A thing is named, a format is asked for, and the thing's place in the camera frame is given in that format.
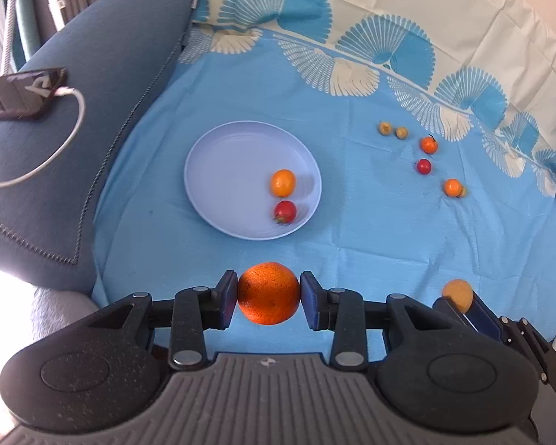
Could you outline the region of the black smartphone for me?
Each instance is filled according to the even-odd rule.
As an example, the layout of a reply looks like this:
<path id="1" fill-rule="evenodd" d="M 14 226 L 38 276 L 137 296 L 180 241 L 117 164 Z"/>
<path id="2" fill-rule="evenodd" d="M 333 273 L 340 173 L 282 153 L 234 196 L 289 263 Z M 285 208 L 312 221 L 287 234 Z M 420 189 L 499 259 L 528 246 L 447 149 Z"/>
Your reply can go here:
<path id="1" fill-rule="evenodd" d="M 0 76 L 0 120 L 32 119 L 66 83 L 67 69 L 55 67 Z"/>

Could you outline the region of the large orange tangerine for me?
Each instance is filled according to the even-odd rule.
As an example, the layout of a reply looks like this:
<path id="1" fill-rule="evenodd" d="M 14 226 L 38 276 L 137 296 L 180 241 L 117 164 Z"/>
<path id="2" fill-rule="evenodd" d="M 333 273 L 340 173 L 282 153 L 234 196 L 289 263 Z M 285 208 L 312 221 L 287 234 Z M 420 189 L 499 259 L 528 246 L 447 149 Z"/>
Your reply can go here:
<path id="1" fill-rule="evenodd" d="M 238 281 L 238 305 L 250 322 L 274 326 L 297 312 L 301 288 L 295 274 L 278 262 L 256 264 Z"/>

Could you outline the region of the orange tangerine with stem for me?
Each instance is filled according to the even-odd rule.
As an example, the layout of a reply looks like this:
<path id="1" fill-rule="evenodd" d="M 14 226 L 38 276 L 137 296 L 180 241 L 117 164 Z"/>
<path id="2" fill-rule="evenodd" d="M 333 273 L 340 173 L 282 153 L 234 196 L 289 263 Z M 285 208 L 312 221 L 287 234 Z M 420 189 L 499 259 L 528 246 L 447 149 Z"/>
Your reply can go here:
<path id="1" fill-rule="evenodd" d="M 420 140 L 420 148 L 427 155 L 433 155 L 439 149 L 438 141 L 432 136 L 423 137 Z"/>

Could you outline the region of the garment steamer stand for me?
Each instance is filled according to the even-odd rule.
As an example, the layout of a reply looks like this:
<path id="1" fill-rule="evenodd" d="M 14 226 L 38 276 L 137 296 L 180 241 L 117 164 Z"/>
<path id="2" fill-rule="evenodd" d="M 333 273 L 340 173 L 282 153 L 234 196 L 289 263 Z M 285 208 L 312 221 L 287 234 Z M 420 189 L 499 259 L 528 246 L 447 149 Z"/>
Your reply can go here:
<path id="1" fill-rule="evenodd" d="M 24 56 L 17 20 L 18 0 L 7 0 L 4 14 L 3 51 L 1 52 L 1 74 L 16 71 Z"/>

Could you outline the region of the blue patterned cloth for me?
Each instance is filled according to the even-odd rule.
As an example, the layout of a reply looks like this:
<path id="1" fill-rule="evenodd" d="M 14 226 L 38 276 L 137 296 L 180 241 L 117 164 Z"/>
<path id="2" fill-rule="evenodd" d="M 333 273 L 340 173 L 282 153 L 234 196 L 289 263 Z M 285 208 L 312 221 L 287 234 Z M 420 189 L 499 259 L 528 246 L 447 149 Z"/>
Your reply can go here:
<path id="1" fill-rule="evenodd" d="M 241 240 L 193 209 L 186 156 L 234 121 L 279 126 L 315 157 L 321 199 L 300 230 Z M 448 179 L 467 196 L 448 197 Z M 552 339 L 556 34 L 524 0 L 199 0 L 101 195 L 95 261 L 100 306 L 135 291 L 170 299 L 265 261 L 372 300 L 431 303 L 464 279 Z"/>

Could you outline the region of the red tomato with calyx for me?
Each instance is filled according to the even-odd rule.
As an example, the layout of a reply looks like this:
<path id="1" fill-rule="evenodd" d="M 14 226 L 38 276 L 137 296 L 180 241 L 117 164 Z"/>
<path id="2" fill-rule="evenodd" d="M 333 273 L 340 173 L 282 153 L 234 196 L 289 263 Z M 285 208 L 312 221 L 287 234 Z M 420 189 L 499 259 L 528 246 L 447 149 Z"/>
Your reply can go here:
<path id="1" fill-rule="evenodd" d="M 295 204 L 289 200 L 280 201 L 274 208 L 274 220 L 279 224 L 291 224 L 297 216 Z"/>

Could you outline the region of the red cherry tomato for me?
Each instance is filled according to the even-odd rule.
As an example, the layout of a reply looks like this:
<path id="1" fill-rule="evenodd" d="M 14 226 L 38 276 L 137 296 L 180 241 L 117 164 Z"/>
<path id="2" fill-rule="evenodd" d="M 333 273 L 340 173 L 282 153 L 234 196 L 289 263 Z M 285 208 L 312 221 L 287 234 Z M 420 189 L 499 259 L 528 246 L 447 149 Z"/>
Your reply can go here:
<path id="1" fill-rule="evenodd" d="M 427 175 L 432 172 L 432 164 L 428 159 L 421 159 L 417 162 L 416 169 L 421 175 Z"/>

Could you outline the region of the small orange tangerine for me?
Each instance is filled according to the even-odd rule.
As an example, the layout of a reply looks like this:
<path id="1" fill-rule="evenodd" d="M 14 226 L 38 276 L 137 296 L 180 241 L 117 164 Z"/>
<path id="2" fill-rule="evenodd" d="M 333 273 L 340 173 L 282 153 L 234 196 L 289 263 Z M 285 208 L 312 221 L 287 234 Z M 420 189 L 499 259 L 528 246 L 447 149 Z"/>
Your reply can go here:
<path id="1" fill-rule="evenodd" d="M 448 179 L 443 185 L 443 191 L 448 197 L 459 198 L 463 184 L 457 179 Z"/>

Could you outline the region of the light blue plate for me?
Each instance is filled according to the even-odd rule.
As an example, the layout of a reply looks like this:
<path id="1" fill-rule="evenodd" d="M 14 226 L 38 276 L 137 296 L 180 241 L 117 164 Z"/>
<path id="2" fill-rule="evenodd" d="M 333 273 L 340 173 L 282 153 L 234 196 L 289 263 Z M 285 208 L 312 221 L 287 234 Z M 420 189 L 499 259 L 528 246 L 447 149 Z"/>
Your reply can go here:
<path id="1" fill-rule="evenodd" d="M 294 174 L 296 208 L 291 223 L 280 224 L 274 210 L 280 199 L 271 178 Z M 318 208 L 322 178 L 315 158 L 292 133 L 269 123 L 223 123 L 203 134 L 186 156 L 186 195 L 193 209 L 215 229 L 232 237 L 264 241 L 287 236 L 304 226 Z"/>

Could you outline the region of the orange kumquat on plate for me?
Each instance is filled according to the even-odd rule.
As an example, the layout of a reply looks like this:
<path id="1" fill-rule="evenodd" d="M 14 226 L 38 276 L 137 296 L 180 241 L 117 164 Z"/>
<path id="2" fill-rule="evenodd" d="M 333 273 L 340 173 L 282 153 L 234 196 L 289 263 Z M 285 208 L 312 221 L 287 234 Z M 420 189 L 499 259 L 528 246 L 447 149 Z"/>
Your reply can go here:
<path id="1" fill-rule="evenodd" d="M 270 179 L 270 191 L 277 198 L 287 198 L 295 190 L 296 176 L 288 169 L 276 171 Z"/>

